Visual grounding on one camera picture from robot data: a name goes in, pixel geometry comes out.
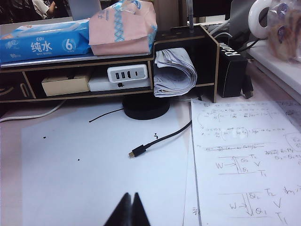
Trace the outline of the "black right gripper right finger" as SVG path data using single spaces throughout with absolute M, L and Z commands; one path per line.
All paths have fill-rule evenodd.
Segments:
M 150 226 L 150 222 L 138 193 L 135 193 L 134 195 L 131 220 L 133 226 Z

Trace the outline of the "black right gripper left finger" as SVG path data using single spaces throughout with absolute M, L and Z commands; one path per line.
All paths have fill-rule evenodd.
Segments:
M 131 196 L 125 193 L 104 226 L 130 226 L 131 225 Z

